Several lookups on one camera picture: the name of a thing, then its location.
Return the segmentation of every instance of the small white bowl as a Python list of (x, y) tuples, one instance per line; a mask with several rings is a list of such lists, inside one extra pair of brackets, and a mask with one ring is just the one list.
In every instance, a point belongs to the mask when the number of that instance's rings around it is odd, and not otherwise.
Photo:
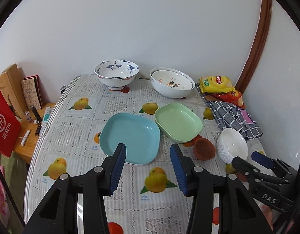
[[(163, 84), (164, 82), (170, 80), (171, 78), (165, 79), (163, 81), (163, 79), (159, 75), (162, 75), (162, 74), (168, 75), (168, 72), (173, 72), (173, 74), (170, 74), (170, 75), (175, 75), (176, 77), (179, 77), (177, 79), (177, 80), (179, 80), (179, 83), (177, 83), (177, 84), (182, 85), (182, 87), (173, 87), (172, 86), (173, 83), (171, 83), (168, 86)], [(190, 76), (186, 75), (185, 73), (183, 73), (181, 71), (178, 71), (178, 70), (172, 69), (172, 68), (154, 68), (150, 71), (150, 79), (151, 79), (152, 87), (158, 93), (161, 93), (163, 96), (168, 97), (168, 98), (186, 97), (191, 93), (192, 89), (195, 86), (195, 83)], [(183, 83), (183, 82), (188, 82), (187, 80), (191, 83), (191, 86), (190, 86), (190, 84), (189, 85), (186, 84), (186, 87), (185, 87), (184, 86), (185, 83)]]
[(179, 90), (192, 89), (192, 82), (185, 76), (168, 70), (158, 70), (153, 72), (152, 77), (159, 83)]
[(131, 61), (115, 59), (99, 63), (94, 72), (110, 90), (121, 90), (134, 80), (139, 66)]
[(238, 131), (225, 128), (219, 135), (216, 148), (219, 157), (227, 164), (232, 163), (234, 157), (246, 160), (249, 154), (246, 141)]

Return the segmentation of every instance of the pen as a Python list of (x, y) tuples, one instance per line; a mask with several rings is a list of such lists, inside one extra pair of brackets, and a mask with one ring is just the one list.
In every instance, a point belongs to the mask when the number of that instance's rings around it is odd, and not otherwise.
[(27, 138), (29, 137), (31, 130), (26, 131), (26, 134), (24, 135), (22, 141), (21, 141), (21, 146), (24, 146), (26, 143)]
[(32, 112), (34, 113), (36, 119), (38, 120), (38, 122), (42, 122), (42, 118), (40, 117), (40, 115), (38, 114), (36, 108), (34, 105), (32, 105), (31, 107)]
[(42, 128), (42, 124), (39, 123), (37, 125), (36, 131), (35, 131), (35, 136), (39, 136), (40, 135), (40, 129)]

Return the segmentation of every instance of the light green plate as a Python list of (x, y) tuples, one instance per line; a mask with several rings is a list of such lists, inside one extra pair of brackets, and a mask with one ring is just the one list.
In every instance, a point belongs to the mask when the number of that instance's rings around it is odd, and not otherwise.
[(186, 106), (170, 103), (155, 111), (155, 122), (174, 142), (183, 144), (195, 138), (203, 128), (202, 121)]

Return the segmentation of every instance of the white logo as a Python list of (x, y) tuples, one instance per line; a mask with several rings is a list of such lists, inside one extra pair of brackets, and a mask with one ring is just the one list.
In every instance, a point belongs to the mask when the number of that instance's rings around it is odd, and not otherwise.
[(3, 132), (5, 127), (6, 127), (5, 117), (0, 114), (0, 132)]

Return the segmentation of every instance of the pink tag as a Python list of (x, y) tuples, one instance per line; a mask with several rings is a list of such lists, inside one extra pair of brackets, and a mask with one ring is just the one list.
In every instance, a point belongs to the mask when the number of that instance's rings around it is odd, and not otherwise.
[(248, 123), (248, 124), (256, 124), (249, 116), (249, 114), (247, 113), (246, 110), (244, 109), (240, 109), (241, 111), (241, 114), (243, 116), (243, 118), (245, 119), (245, 121)]

